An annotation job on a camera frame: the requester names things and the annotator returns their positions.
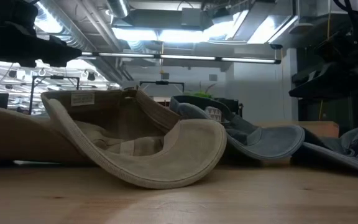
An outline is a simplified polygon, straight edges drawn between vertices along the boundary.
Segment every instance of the hat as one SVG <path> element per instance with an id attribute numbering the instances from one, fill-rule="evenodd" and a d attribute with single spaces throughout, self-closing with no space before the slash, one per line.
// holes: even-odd
<path id="1" fill-rule="evenodd" d="M 209 98 L 174 96 L 170 102 L 170 109 L 185 119 L 220 119 L 227 132 L 228 145 L 233 146 L 230 148 L 253 159 L 288 157 L 302 145 L 305 138 L 305 132 L 299 126 L 275 128 L 254 126 L 231 113 L 226 105 Z"/>
<path id="2" fill-rule="evenodd" d="M 152 189 L 182 187 L 208 174 L 226 147 L 224 128 L 163 107 L 143 91 L 41 94 L 54 125 L 116 177 Z"/>
<path id="3" fill-rule="evenodd" d="M 0 161 L 92 164 L 51 124 L 48 116 L 30 116 L 0 108 Z"/>
<path id="4" fill-rule="evenodd" d="M 307 133 L 303 145 L 293 155 L 293 159 L 299 163 L 320 157 L 358 170 L 358 128 L 346 132 L 340 138 L 318 138 Z"/>

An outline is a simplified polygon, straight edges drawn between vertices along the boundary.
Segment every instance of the wooden table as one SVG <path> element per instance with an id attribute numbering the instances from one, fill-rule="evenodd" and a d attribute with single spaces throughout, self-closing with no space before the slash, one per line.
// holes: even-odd
<path id="1" fill-rule="evenodd" d="M 96 167 L 0 168 L 0 223 L 358 223 L 358 177 L 296 167 L 218 167 L 147 190 Z"/>

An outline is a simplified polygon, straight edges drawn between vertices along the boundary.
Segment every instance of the beige bucket hat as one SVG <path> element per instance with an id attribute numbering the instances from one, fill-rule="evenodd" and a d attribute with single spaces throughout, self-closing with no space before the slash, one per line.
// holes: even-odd
<path id="1" fill-rule="evenodd" d="M 137 90 L 41 95 L 55 127 L 104 170 L 151 189 L 182 187 L 208 174 L 226 147 L 222 125 L 179 115 Z"/>
<path id="2" fill-rule="evenodd" d="M 52 126 L 48 116 L 29 116 L 0 108 L 0 162 L 2 161 L 93 164 Z"/>

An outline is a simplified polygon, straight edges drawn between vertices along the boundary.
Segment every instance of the wall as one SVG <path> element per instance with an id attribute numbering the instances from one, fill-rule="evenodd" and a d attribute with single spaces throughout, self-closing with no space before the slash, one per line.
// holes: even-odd
<path id="1" fill-rule="evenodd" d="M 234 63 L 226 73 L 226 97 L 244 105 L 244 119 L 256 123 L 298 119 L 297 99 L 289 96 L 296 73 L 296 50 L 281 65 Z"/>
<path id="2" fill-rule="evenodd" d="M 160 67 L 127 67 L 127 71 L 132 75 L 135 81 L 125 82 L 122 84 L 123 88 L 132 87 L 139 84 L 140 81 L 159 81 L 161 80 Z M 170 74 L 170 79 L 167 81 L 170 82 L 184 82 L 185 83 L 185 92 L 194 93 L 201 89 L 205 90 L 208 86 L 216 84 L 209 91 L 214 97 L 226 97 L 225 85 L 226 85 L 226 74 L 221 72 L 219 68 L 198 68 L 192 67 L 188 69 L 187 67 L 164 67 L 164 72 Z M 217 74 L 218 81 L 211 82 L 209 80 L 209 74 Z M 147 84 L 143 84 L 141 89 L 149 96 L 162 96 L 162 97 L 171 97 L 175 95 L 180 95 L 181 85 L 176 85 L 175 88 L 173 85 L 156 85 L 150 84 L 146 87 Z"/>

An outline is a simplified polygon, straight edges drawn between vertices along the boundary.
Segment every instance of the hat label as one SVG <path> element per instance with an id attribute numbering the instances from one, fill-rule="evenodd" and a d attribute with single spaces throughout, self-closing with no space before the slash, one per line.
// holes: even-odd
<path id="1" fill-rule="evenodd" d="M 94 105 L 94 93 L 72 93 L 71 106 Z"/>

